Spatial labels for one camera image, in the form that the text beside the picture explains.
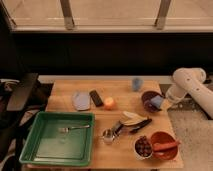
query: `wooden board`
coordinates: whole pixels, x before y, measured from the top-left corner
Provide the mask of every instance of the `wooden board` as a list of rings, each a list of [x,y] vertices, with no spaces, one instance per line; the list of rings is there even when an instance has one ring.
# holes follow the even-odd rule
[[[167,111],[150,114],[143,108],[141,95],[148,90],[160,92],[155,81],[145,81],[138,92],[131,90],[131,80],[57,80],[54,83],[46,111],[75,111],[72,105],[72,95],[75,91],[97,90],[101,98],[112,96],[117,108],[112,111],[95,107],[91,101],[91,110],[95,114],[95,132],[91,164],[86,168],[91,169],[142,169],[142,168],[182,168],[183,162],[180,154],[174,160],[162,162],[151,158],[143,161],[136,159],[133,146],[141,135],[151,136],[155,131],[166,131],[174,135]],[[130,135],[127,131],[115,139],[111,145],[106,145],[102,140],[105,129],[111,128],[118,120],[127,119],[123,111],[135,112],[143,116],[150,116],[153,122],[141,129],[137,134]]]

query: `red bowl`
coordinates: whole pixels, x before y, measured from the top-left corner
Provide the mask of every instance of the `red bowl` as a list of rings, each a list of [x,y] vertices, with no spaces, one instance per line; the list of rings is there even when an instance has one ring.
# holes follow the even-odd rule
[[[155,143],[168,143],[173,141],[175,141],[175,139],[170,134],[161,131],[155,132],[150,138],[152,146]],[[177,153],[178,147],[176,146],[174,148],[164,150],[163,152],[153,152],[153,156],[161,160],[172,160],[176,157]]]
[[[150,103],[150,100],[153,98],[153,97],[156,97],[157,95],[161,96],[162,95],[156,91],[146,91],[142,94],[141,96],[141,100],[142,100],[142,103],[143,103],[143,106],[144,106],[144,109],[150,113],[155,113],[155,112],[158,112],[160,111],[160,109],[158,109],[157,107],[155,107],[154,105],[152,105]]]

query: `dark bowl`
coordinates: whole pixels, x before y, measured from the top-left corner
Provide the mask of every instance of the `dark bowl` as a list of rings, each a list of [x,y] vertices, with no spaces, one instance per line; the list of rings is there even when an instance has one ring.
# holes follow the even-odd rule
[[[150,103],[150,100],[153,97],[156,97],[157,95],[163,97],[160,93],[156,92],[156,91],[146,91],[142,94],[141,96],[141,100],[144,106],[144,109],[150,113],[155,113],[160,111],[160,109],[158,109],[157,107],[155,107],[154,105],[152,105]]]

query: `silver fork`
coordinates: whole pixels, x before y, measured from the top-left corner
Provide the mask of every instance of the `silver fork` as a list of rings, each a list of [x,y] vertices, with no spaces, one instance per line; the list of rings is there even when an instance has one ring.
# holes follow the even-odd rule
[[[68,133],[72,129],[84,129],[84,128],[89,128],[89,127],[90,127],[90,125],[71,126],[71,127],[58,128],[58,131],[60,133]]]

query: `tongs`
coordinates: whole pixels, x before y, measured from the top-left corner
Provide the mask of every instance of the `tongs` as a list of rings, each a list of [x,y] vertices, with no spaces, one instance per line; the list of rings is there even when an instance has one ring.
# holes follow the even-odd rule
[[[141,123],[137,124],[137,126],[135,128],[133,128],[131,131],[129,131],[129,133],[131,133],[131,134],[137,133],[138,130],[140,130],[141,128],[145,127],[150,122],[152,122],[152,119],[150,119],[150,118],[148,118],[147,120],[142,121]]]
[[[124,111],[123,114],[125,116],[127,116],[128,118],[130,118],[130,119],[126,120],[126,121],[122,121],[122,124],[124,124],[126,126],[136,125],[136,124],[139,124],[142,121],[148,119],[148,117],[140,116],[137,113]]]

